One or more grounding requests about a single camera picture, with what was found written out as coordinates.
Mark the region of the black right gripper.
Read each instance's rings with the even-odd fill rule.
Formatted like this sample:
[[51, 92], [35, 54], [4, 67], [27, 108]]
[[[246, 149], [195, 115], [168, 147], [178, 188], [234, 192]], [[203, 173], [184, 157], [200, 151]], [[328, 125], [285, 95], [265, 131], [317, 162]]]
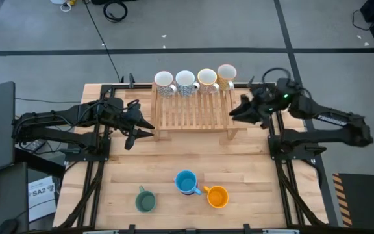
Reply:
[[274, 104], [273, 94], [266, 88], [252, 88], [250, 93], [242, 94], [241, 103], [229, 112], [234, 121], [249, 124], [260, 124], [262, 129], [267, 129], [269, 117], [277, 108]]

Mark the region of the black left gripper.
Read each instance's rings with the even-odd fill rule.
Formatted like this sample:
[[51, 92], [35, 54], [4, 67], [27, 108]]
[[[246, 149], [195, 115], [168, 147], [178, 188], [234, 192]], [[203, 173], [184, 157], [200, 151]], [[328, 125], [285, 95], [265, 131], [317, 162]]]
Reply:
[[136, 126], [146, 129], [155, 128], [144, 119], [143, 114], [140, 112], [140, 104], [138, 99], [131, 101], [127, 105], [127, 108], [121, 113], [119, 118], [119, 130], [122, 135], [127, 137], [124, 146], [126, 150], [130, 150], [133, 147], [136, 139], [154, 136], [153, 133], [137, 129]]

